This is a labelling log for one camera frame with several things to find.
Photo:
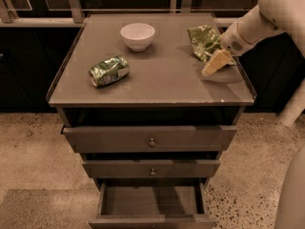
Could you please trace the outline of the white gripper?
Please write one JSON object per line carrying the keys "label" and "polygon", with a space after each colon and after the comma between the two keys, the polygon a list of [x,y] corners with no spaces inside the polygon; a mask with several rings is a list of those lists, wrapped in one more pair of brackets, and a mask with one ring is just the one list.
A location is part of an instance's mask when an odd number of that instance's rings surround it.
{"label": "white gripper", "polygon": [[252,48],[238,31],[238,23],[234,22],[219,37],[222,50],[216,50],[201,71],[203,76],[210,76],[228,65],[232,61],[232,55],[240,56]]}

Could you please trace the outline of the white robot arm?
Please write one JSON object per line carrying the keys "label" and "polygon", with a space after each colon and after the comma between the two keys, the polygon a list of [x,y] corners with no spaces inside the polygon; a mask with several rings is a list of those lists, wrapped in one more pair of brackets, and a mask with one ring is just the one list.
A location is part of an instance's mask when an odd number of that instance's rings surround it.
{"label": "white robot arm", "polygon": [[[213,54],[202,74],[212,75],[233,55],[241,55],[284,31],[305,56],[305,0],[258,0],[254,8],[220,35],[222,49]],[[305,229],[305,147],[295,153],[286,172],[274,229]]]}

